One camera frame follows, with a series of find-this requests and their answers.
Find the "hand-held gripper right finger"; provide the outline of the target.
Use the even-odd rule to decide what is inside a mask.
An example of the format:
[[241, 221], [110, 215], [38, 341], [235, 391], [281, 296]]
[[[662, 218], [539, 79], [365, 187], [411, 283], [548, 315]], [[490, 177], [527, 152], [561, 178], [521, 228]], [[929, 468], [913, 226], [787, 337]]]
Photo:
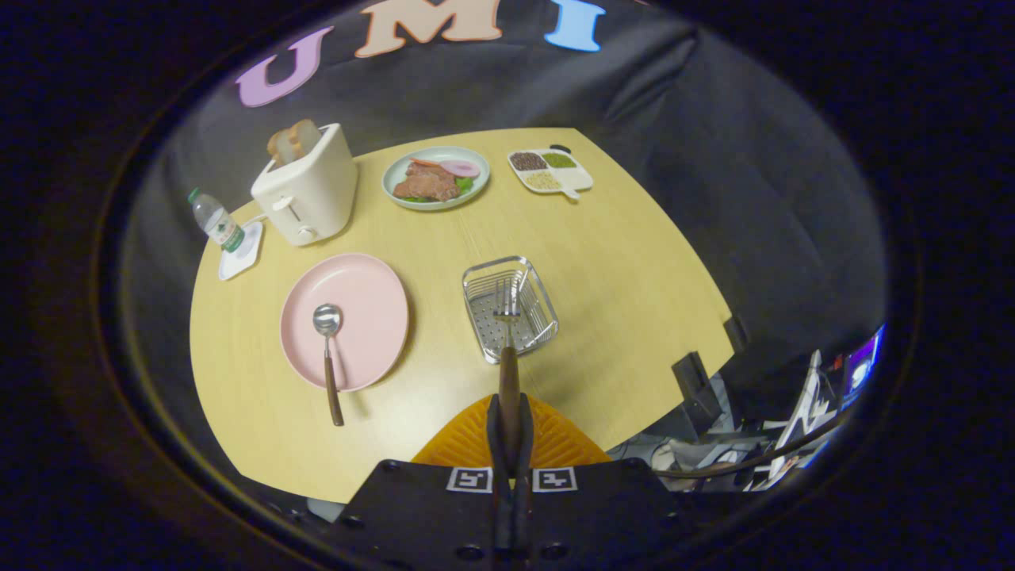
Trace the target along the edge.
[[688, 514], [649, 463], [630, 458], [537, 469], [529, 399], [517, 416], [513, 569], [648, 570], [689, 538]]

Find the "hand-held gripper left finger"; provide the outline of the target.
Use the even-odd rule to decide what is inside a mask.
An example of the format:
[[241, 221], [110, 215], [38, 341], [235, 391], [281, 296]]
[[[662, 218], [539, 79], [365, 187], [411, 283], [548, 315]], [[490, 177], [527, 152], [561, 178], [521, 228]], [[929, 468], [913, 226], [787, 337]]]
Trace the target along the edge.
[[335, 546], [371, 570], [501, 570], [512, 549], [512, 455], [500, 398], [468, 406], [410, 462], [385, 459], [344, 507]]

